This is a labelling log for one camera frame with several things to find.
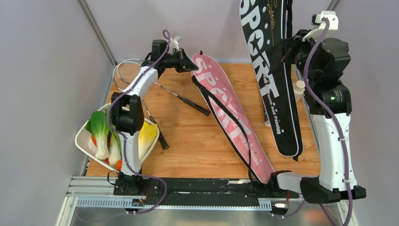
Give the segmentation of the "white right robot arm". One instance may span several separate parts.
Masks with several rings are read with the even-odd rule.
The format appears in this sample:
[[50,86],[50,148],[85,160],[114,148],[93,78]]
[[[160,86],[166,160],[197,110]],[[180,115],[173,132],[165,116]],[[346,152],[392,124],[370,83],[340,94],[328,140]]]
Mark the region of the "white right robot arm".
[[316,44],[315,38],[305,38],[307,34],[308,30],[301,29],[283,41],[283,61],[295,64],[310,86],[304,99],[319,146],[320,174],[311,177],[289,170],[274,172],[269,192],[280,197],[291,191],[316,204],[364,199],[366,189],[358,185],[351,164],[351,94],[341,82],[351,60],[349,46],[336,38],[324,38]]

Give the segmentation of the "black racket cover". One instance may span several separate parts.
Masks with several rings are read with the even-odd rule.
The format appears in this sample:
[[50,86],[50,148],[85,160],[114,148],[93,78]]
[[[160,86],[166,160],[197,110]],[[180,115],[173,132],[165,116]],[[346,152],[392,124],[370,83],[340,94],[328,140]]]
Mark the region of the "black racket cover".
[[240,23],[263,108],[278,152],[294,161],[303,152],[291,65],[282,61],[293,36],[292,1],[242,0]]

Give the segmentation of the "pink racket cover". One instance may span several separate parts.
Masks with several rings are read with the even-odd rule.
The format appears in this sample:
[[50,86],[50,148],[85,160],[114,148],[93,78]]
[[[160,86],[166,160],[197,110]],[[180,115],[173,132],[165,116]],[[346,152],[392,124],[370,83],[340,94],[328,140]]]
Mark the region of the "pink racket cover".
[[238,96],[222,67],[205,54],[195,54],[198,67],[192,81],[199,89],[233,149],[248,167],[250,174],[262,184],[268,183],[274,168],[253,129]]

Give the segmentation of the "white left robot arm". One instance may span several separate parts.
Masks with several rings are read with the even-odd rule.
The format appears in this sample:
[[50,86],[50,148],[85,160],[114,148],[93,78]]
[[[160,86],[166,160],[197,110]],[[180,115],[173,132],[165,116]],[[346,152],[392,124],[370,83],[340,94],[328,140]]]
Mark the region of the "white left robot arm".
[[153,40],[152,50],[140,65],[138,75],[122,92],[113,93],[108,109],[110,128],[121,139],[122,166],[117,181],[132,195],[138,195],[144,189],[138,150],[139,132],[144,125],[142,98],[168,68],[174,68],[178,73],[198,69],[183,48],[175,47],[169,53],[167,41]]

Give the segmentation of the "black silver racket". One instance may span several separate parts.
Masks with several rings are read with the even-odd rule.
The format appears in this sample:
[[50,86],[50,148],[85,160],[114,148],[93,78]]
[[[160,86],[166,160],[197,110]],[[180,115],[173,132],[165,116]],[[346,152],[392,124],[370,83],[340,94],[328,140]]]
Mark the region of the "black silver racket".
[[[114,84],[115,84],[115,86],[116,86],[117,89],[123,90],[123,89],[118,85],[117,80],[116,80],[116,78],[115,78],[115,75],[118,76],[118,78],[119,78],[120,81],[124,82],[125,84],[130,84],[130,81],[128,81],[127,79],[125,79],[123,76],[121,76],[121,75],[119,74],[119,67],[120,67],[121,65],[123,65],[123,64],[132,64],[133,66],[135,66],[135,69],[137,69],[138,71],[140,71],[141,63],[142,63],[142,61],[141,61],[140,59],[130,58],[130,59],[126,59],[126,60],[122,61],[120,64],[118,64],[118,65],[116,65],[116,66],[114,67],[113,72],[112,72],[112,80],[113,80],[113,82],[114,82]],[[160,85],[160,84],[157,83],[157,82],[155,82],[155,84],[158,85],[159,87],[163,88],[163,89],[166,90],[167,92],[173,94],[174,96],[176,96],[177,98],[179,98],[181,101],[183,101],[183,102],[186,103],[187,105],[191,106],[192,108],[196,109],[197,111],[203,113],[204,115],[206,115],[206,116],[209,116],[209,115],[210,115],[211,112],[210,112],[208,109],[205,109],[204,107],[198,105],[197,103],[191,101],[190,99],[187,99],[187,98],[185,98],[185,97],[183,97],[183,96],[181,96],[181,95],[179,95],[179,94],[177,94],[177,93],[171,91],[170,89],[164,87],[163,85]],[[151,115],[151,113],[150,113],[150,111],[149,111],[149,109],[148,109],[148,107],[147,107],[147,105],[146,105],[146,103],[145,103],[144,100],[142,100],[142,104],[144,105],[145,110],[146,110],[147,113],[148,113],[148,116],[149,116],[149,118],[150,118],[150,121],[151,121],[152,123],[154,123],[154,124],[157,124],[157,122],[155,121],[155,119],[152,117],[152,115]],[[162,134],[162,132],[161,132],[160,129],[159,129],[159,138],[158,138],[158,140],[159,140],[159,142],[160,142],[160,144],[161,144],[163,150],[167,150],[167,149],[169,148],[169,145],[167,144],[167,142],[166,142],[166,140],[165,140],[165,138],[164,138],[164,136],[163,136],[163,134]]]

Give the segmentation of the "black shuttlecock tube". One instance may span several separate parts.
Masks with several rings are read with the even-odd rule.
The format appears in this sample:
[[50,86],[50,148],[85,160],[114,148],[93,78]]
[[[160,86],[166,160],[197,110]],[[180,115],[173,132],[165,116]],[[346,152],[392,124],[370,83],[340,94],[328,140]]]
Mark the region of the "black shuttlecock tube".
[[270,127],[271,124],[270,124],[270,121],[269,121],[269,118],[268,118],[268,114],[267,114],[265,109],[263,109],[263,112],[264,112],[264,125],[267,126],[267,127]]

